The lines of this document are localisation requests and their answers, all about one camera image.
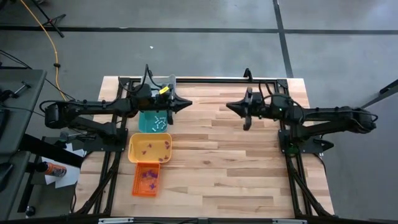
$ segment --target gray floor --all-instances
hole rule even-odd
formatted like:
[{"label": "gray floor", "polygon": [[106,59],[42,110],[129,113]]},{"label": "gray floor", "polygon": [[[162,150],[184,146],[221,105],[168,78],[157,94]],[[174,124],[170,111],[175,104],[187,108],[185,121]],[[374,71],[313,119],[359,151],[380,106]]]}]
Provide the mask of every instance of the gray floor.
[{"label": "gray floor", "polygon": [[[279,4],[286,29],[398,29],[395,0],[280,0]],[[63,26],[277,28],[272,0],[47,0],[43,7],[51,16],[66,13]],[[0,24],[35,26],[19,3],[0,11]],[[80,99],[96,100],[103,76],[142,75],[146,63],[155,75],[240,77],[249,67],[256,77],[286,77],[278,34],[65,32],[64,39],[51,35],[62,64],[61,87]],[[397,79],[397,38],[286,35],[294,77],[305,79],[310,104],[333,107],[361,106]],[[54,81],[54,55],[44,33],[1,31],[0,49],[47,70],[47,78]],[[49,99],[60,96],[45,84],[39,101]],[[57,136],[59,131],[45,128],[42,118],[33,115],[28,133]],[[333,150],[325,155],[336,214],[383,218],[369,217],[366,205],[356,203],[352,192],[360,186],[346,175],[343,163],[349,161],[341,156]],[[378,183],[369,180],[369,184]],[[71,188],[35,191],[42,202],[38,206],[38,200],[31,200],[38,217],[68,212]],[[63,199],[55,201],[54,195]]]}]

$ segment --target paper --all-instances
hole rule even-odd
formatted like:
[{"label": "paper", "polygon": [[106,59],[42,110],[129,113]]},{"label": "paper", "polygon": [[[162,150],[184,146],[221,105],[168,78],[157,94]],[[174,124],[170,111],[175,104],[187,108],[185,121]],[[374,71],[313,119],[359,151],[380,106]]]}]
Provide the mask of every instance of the paper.
[{"label": "paper", "polygon": [[[67,148],[65,149],[66,151],[72,152],[78,156],[83,157],[85,155],[85,151],[82,149],[76,150],[74,151],[72,148],[72,144],[68,143],[67,144]],[[53,164],[58,164],[61,166],[65,166],[67,168],[67,173],[65,174],[65,176],[63,177],[54,177],[54,176],[50,176],[50,175],[44,175],[45,177],[45,182],[46,184],[51,184],[55,182],[55,188],[60,188],[60,187],[64,187],[64,186],[69,186],[69,185],[73,185],[77,182],[77,180],[79,179],[79,175],[80,175],[80,169],[74,166],[70,166],[70,165],[66,165],[66,164],[62,164],[60,162],[56,162],[52,159],[48,159],[43,157],[42,158],[43,162],[51,162]]]}]

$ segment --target orange cable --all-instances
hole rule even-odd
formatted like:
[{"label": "orange cable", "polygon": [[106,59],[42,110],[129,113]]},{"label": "orange cable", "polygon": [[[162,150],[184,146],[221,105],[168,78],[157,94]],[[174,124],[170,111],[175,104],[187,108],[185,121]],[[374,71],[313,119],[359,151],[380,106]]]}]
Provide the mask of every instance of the orange cable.
[{"label": "orange cable", "polygon": [[[45,35],[47,35],[47,37],[49,38],[52,48],[54,49],[54,54],[55,54],[55,63],[58,64],[58,53],[57,53],[57,48],[55,47],[54,42],[52,41],[49,33],[45,30],[44,26],[40,23],[40,21],[37,19],[37,17],[35,16],[35,14],[33,14],[33,12],[29,9],[29,7],[25,4],[24,0],[21,0],[21,3],[23,3],[23,5],[25,6],[25,8],[30,12],[30,14],[33,16],[33,18],[36,20],[36,22],[39,24],[39,26],[43,29],[43,31],[45,32]],[[61,90],[60,85],[58,84],[58,67],[55,67],[55,84],[57,84],[57,87],[59,90]],[[63,100],[67,101],[67,99],[65,98],[65,95],[60,91],[60,94],[63,98]]]}]

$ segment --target wooden table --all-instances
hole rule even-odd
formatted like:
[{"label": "wooden table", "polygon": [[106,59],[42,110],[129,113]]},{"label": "wooden table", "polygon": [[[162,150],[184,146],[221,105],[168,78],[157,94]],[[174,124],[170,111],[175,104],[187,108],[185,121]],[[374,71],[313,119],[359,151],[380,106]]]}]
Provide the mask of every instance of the wooden table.
[{"label": "wooden table", "polygon": [[[288,83],[292,98],[309,107],[304,80],[293,78]],[[253,118],[251,129],[243,131],[243,119],[225,107],[227,102],[241,100],[248,86],[258,91],[257,85],[248,84],[179,83],[177,94],[193,104],[175,114],[174,125],[167,130],[172,135],[173,153],[171,160],[162,164],[158,195],[131,195],[136,165],[129,162],[125,152],[112,216],[294,217],[285,158],[277,140],[279,122]],[[104,77],[99,100],[114,100],[117,89],[117,77]],[[101,123],[110,120],[108,115],[95,116]],[[139,132],[137,121],[138,116],[128,120],[129,137]],[[76,209],[97,187],[103,156],[103,152],[94,152],[83,163]],[[303,164],[309,189],[333,213],[322,164],[311,154],[303,155]],[[297,192],[304,211],[302,193]]]}]

